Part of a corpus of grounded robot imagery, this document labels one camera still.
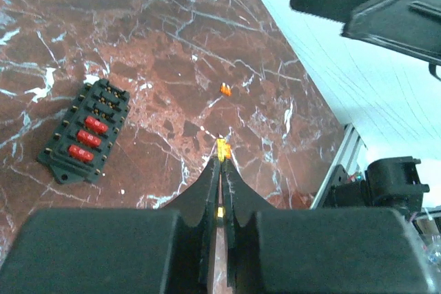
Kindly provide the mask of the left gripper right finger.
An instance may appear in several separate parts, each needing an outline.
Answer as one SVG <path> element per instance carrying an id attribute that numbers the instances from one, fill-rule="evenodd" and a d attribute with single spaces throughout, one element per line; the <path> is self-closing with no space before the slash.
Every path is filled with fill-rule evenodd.
<path id="1" fill-rule="evenodd" d="M 232 161 L 221 165 L 225 208 L 227 285 L 234 293 L 278 293 L 277 210 L 241 177 Z"/>

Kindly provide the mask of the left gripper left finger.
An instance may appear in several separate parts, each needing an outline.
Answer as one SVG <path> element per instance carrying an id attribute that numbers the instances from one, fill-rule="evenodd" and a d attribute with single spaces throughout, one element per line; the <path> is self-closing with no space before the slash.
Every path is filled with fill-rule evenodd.
<path id="1" fill-rule="evenodd" d="M 168 293 L 213 291 L 220 174 L 220 161 L 210 159 L 197 180 L 165 205 L 179 212 Z"/>

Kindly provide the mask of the yellow blade fuse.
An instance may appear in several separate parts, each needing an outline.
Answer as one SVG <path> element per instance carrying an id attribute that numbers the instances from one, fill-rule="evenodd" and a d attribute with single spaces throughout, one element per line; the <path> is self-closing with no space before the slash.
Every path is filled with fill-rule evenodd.
<path id="1" fill-rule="evenodd" d="M 217 156 L 220 162 L 224 162 L 226 159 L 232 157 L 231 145 L 224 138 L 218 138 L 216 140 L 216 145 Z"/>

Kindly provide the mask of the black fuse box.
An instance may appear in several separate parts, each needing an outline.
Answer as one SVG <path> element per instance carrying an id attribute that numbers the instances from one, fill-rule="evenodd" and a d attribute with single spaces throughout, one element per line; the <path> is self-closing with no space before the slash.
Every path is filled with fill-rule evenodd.
<path id="1" fill-rule="evenodd" d="M 130 93 L 100 78 L 86 83 L 39 153 L 61 185 L 95 183 L 130 112 Z"/>

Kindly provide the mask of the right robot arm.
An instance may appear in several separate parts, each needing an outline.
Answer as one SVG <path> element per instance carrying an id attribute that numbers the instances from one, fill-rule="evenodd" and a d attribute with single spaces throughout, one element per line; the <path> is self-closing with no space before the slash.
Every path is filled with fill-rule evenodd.
<path id="1" fill-rule="evenodd" d="M 343 37 L 422 60 L 440 78 L 440 0 L 290 0 L 290 7 L 343 23 Z"/>

